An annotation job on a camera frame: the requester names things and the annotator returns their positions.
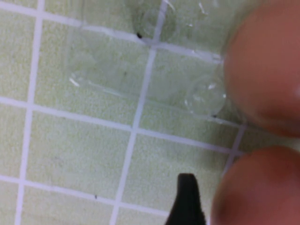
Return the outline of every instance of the skin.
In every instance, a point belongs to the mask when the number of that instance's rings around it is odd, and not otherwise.
[[[211,225],[299,225],[300,154],[273,146],[243,156],[215,194]]]
[[[228,96],[248,119],[300,137],[300,1],[266,1],[230,37],[224,58]]]

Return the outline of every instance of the black speck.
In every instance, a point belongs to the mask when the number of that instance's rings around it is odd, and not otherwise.
[[[139,39],[142,38],[142,35],[141,35],[139,32],[137,32],[136,35],[137,35],[137,37],[138,37]]]

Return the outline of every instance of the clear plastic tape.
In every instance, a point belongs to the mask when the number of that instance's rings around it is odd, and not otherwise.
[[[132,70],[134,65],[121,61],[127,54],[126,48],[120,46],[119,52],[107,54],[110,48],[116,45],[114,36],[133,42],[140,39],[146,46],[158,49],[160,47],[171,49],[176,46],[175,51],[187,55],[194,54],[199,58],[199,62],[202,55],[211,59],[214,59],[215,55],[220,55],[219,63],[212,63],[214,70],[195,74],[193,78],[189,77],[190,71],[185,68],[182,69],[181,76],[168,81],[164,79],[162,70],[162,82],[158,82],[153,88],[154,82],[147,96],[149,100],[164,103],[171,99],[172,95],[185,92],[185,96],[180,99],[182,104],[173,104],[173,107],[182,108],[185,105],[186,110],[195,115],[218,114],[228,101],[223,80],[222,58],[237,28],[260,1],[246,0],[241,4],[238,0],[190,1],[194,2],[194,8],[187,7],[189,4],[182,4],[179,0],[165,0],[167,7],[162,12],[161,0],[124,0],[124,7],[131,15],[133,33],[138,38],[130,34],[124,36],[123,31],[106,28],[101,21],[97,21],[97,1],[71,1],[70,16],[75,20],[71,20],[74,24],[68,30],[64,51],[64,64],[70,82],[75,86],[93,88],[127,98],[138,98],[142,79],[127,75],[128,68]],[[164,23],[160,39],[157,40],[154,35],[159,17],[163,17]],[[210,37],[204,36],[202,30],[206,31],[207,35],[216,34],[211,37],[215,42],[211,41]],[[105,37],[107,46],[99,45],[97,32],[101,37],[108,34]],[[143,58],[143,55],[137,57],[137,64],[139,61],[142,63]],[[176,61],[168,60],[166,59],[167,67],[171,68],[176,64]],[[232,112],[243,118],[234,106]]]

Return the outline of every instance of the grid square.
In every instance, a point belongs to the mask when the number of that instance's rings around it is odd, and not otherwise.
[[[84,12],[88,24],[133,33],[131,16],[125,1],[89,0]]]
[[[2,0],[7,3],[14,3],[17,5],[30,7],[30,8],[36,8],[37,7],[37,0]]]
[[[253,150],[272,145],[283,145],[300,151],[300,139],[279,137],[266,131],[255,129],[245,131],[239,149],[244,152],[252,152]]]
[[[227,158],[226,154],[138,135],[122,200],[169,211],[178,174],[193,173],[208,216]]]
[[[34,18],[0,10],[0,96],[27,100]]]
[[[74,86],[63,69],[68,27],[44,22],[35,103],[118,123],[132,124],[137,100]]]
[[[34,113],[27,179],[114,198],[130,133]]]
[[[198,78],[213,76],[217,65],[196,57],[158,50],[147,98],[164,105],[185,109],[187,90]]]
[[[68,39],[66,66],[75,81],[138,98],[149,48],[99,32],[75,31]]]
[[[112,209],[96,201],[26,187],[22,225],[109,224]]]
[[[116,225],[162,225],[166,217],[120,208]]]
[[[14,224],[17,195],[17,184],[0,181],[0,224]]]
[[[45,0],[45,11],[57,15],[70,16],[70,10],[72,10],[72,5],[76,5],[79,0]]]
[[[175,11],[176,30],[167,42],[187,48],[220,53],[237,9],[247,0],[171,1],[169,14]],[[167,26],[162,35],[170,32]]]
[[[19,177],[25,110],[0,105],[0,174]]]

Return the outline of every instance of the white grid line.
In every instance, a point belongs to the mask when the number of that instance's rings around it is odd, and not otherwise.
[[[30,69],[30,83],[28,89],[28,105],[25,116],[25,126],[24,126],[24,136],[23,136],[23,146],[22,146],[22,160],[20,168],[20,182],[18,188],[17,206],[15,213],[15,225],[21,224],[22,217],[22,207],[24,198],[24,182],[26,179],[27,170],[27,159],[30,146],[30,134],[31,134],[31,123],[32,123],[32,112],[34,103],[34,94],[36,89],[36,79],[38,74],[38,61],[39,61],[39,49],[41,45],[42,29],[43,29],[43,19],[41,12],[44,10],[45,0],[38,0],[37,2],[37,15],[34,28],[33,36],[33,47],[32,47],[32,59],[31,59],[31,69]]]
[[[29,15],[29,16],[33,16],[33,17],[37,16],[36,9],[15,5],[13,3],[6,3],[6,2],[0,1],[0,9],[4,9],[9,12],[16,12],[16,13],[23,14],[23,15]],[[42,12],[41,16],[42,16],[43,20],[48,20],[48,21],[52,21],[52,22],[56,22],[56,23],[69,25],[69,26],[80,26],[81,25],[81,22],[79,20],[71,19],[71,18],[62,16],[62,15],[51,14],[51,13],[48,13],[45,11]],[[116,39],[127,40],[127,41],[145,45],[145,43],[142,40],[140,40],[135,34],[127,33],[127,32],[121,31],[121,30],[114,30],[114,29],[110,29],[107,27],[103,27],[103,26],[86,26],[86,27],[84,27],[84,29],[94,31],[94,32],[104,33],[104,34],[114,37]],[[152,47],[154,49],[165,49],[165,50],[168,50],[173,53],[191,56],[191,57],[197,57],[200,60],[203,60],[205,62],[211,62],[211,63],[218,64],[221,61],[221,57],[218,54],[207,52],[207,51],[194,51],[192,49],[187,49],[187,48],[179,46],[179,45],[173,45],[173,44],[163,43],[163,42],[159,42],[159,41],[154,41]]]
[[[115,204],[115,200],[113,200],[113,199],[103,198],[100,196],[97,196],[97,198],[96,198],[95,195],[92,195],[92,194],[87,194],[84,192],[75,191],[72,189],[58,187],[58,186],[49,186],[46,184],[33,182],[33,181],[29,181],[29,180],[21,181],[19,178],[15,178],[15,177],[8,177],[8,176],[0,175],[0,181],[7,182],[7,183],[13,183],[13,184],[20,184],[22,182],[24,184],[24,186],[30,187],[30,188],[35,188],[38,190],[44,190],[44,191],[48,191],[48,192],[64,194],[64,195],[81,198],[81,199],[85,199],[85,200],[89,200],[89,201],[96,201],[96,202],[99,202],[102,204],[107,204],[107,205]],[[135,204],[121,202],[120,207],[125,208],[125,209],[136,210],[139,212],[145,212],[145,213],[149,213],[149,214],[153,214],[153,215],[157,215],[157,216],[163,216],[163,217],[168,216],[167,211],[148,208],[148,207],[144,207],[141,205],[135,205]]]
[[[128,142],[128,146],[127,146],[127,150],[126,150],[126,155],[125,155],[124,165],[123,165],[123,169],[122,169],[120,184],[119,184],[119,188],[118,188],[117,195],[116,195],[116,204],[115,204],[115,206],[113,208],[113,211],[112,211],[112,217],[111,217],[111,220],[110,220],[110,223],[109,223],[110,225],[115,225],[116,221],[117,221],[117,215],[118,215],[118,212],[119,212],[120,202],[121,202],[123,192],[124,192],[124,188],[125,188],[125,182],[126,182],[127,174],[128,174],[128,171],[129,171],[131,156],[133,154],[133,148],[134,148],[135,139],[136,139],[136,135],[137,135],[137,129],[138,129],[140,119],[141,119],[141,116],[142,116],[142,112],[143,112],[143,107],[144,107],[144,103],[145,103],[145,99],[146,99],[147,89],[148,89],[148,85],[150,83],[152,64],[154,62],[155,56],[156,56],[156,51],[153,50],[153,49],[150,49],[149,59],[148,59],[148,63],[147,63],[147,66],[146,66],[145,78],[144,78],[144,81],[143,81],[142,90],[141,90],[141,94],[140,94],[140,99],[139,99],[138,107],[137,107],[134,122],[133,122],[133,128],[132,128],[132,131],[131,131],[131,134],[130,134],[130,138],[129,138],[129,142]]]
[[[150,130],[146,130],[146,129],[142,129],[142,128],[138,128],[137,132],[141,135],[146,135],[146,136],[149,136],[149,137],[155,137],[155,138],[158,138],[158,139],[163,139],[163,140],[171,141],[171,142],[174,142],[174,143],[180,143],[180,144],[195,146],[195,147],[199,147],[199,148],[203,148],[203,149],[207,149],[207,150],[212,150],[212,151],[216,151],[216,152],[220,152],[220,153],[229,154],[231,152],[231,150],[229,148],[225,148],[225,147],[221,147],[221,146],[216,146],[216,145],[196,141],[196,140],[188,139],[188,138],[185,138],[185,137],[178,137],[178,136],[174,136],[174,135],[162,134],[162,133],[158,133],[158,132],[155,132],[155,131],[150,131]]]
[[[236,156],[240,156],[241,155],[241,152],[238,151],[238,148],[239,148],[240,142],[241,142],[241,140],[243,138],[243,135],[244,135],[246,129],[247,129],[247,124],[242,124],[240,126],[238,134],[237,134],[237,136],[236,136],[236,138],[234,140],[234,144],[232,146],[232,150],[231,150],[231,152],[229,154],[228,160],[227,160],[225,168],[223,170],[222,176],[224,176],[225,173],[232,166],[234,158]]]
[[[7,98],[7,97],[0,97],[0,104],[10,105],[10,106],[19,107],[19,108],[27,108],[27,106],[28,106],[28,104],[26,102],[14,100],[14,99]],[[120,123],[116,123],[116,122],[109,121],[109,120],[103,120],[103,119],[99,119],[99,118],[95,118],[95,117],[90,117],[87,115],[81,115],[81,114],[77,114],[77,113],[52,109],[52,108],[49,108],[46,106],[41,106],[41,105],[34,104],[32,107],[33,107],[33,111],[38,112],[38,113],[44,113],[44,114],[48,114],[48,115],[56,116],[56,117],[63,117],[63,118],[69,119],[69,120],[81,121],[81,122],[85,122],[85,123],[100,125],[100,126],[104,126],[104,127],[108,127],[108,128],[115,128],[118,130],[124,130],[124,131],[128,131],[128,132],[132,131],[132,128],[130,125],[120,124]],[[217,146],[217,145],[213,145],[210,143],[205,143],[205,142],[193,140],[190,138],[180,137],[180,136],[176,136],[176,135],[164,134],[164,133],[160,133],[158,131],[152,131],[152,130],[146,130],[143,128],[138,128],[137,133],[141,134],[141,135],[149,136],[149,137],[155,137],[158,139],[171,141],[174,143],[181,143],[181,144],[186,144],[186,145],[195,146],[195,147],[199,147],[199,148],[204,148],[207,150],[217,151],[220,153],[230,154],[230,152],[231,152],[230,148]],[[239,156],[241,156],[244,153],[241,151],[238,151],[237,154]]]
[[[157,24],[156,24],[155,32],[154,32],[154,38],[153,38],[154,42],[159,41],[161,29],[165,22],[166,10],[167,10],[167,3],[165,0],[162,0],[160,8],[159,8]],[[127,150],[126,150],[126,154],[125,154],[125,160],[124,160],[124,165],[123,165],[123,169],[122,169],[121,179],[120,179],[119,187],[118,187],[117,194],[116,194],[116,204],[113,207],[112,216],[111,216],[109,225],[115,225],[117,222],[120,203],[122,201],[122,196],[123,196],[124,189],[125,189],[125,184],[126,184],[127,175],[129,172],[131,157],[132,157],[133,150],[134,150],[137,130],[139,127],[144,104],[146,101],[146,95],[147,95],[148,86],[149,86],[149,83],[151,80],[152,66],[154,64],[155,57],[156,57],[156,50],[153,48],[150,48],[148,62],[147,62],[146,69],[145,69],[144,81],[142,84],[140,98],[139,98],[138,106],[137,106],[136,113],[135,113],[133,128],[132,128],[132,131],[130,134],[130,138],[129,138],[129,142],[128,142],[128,146],[127,146]]]

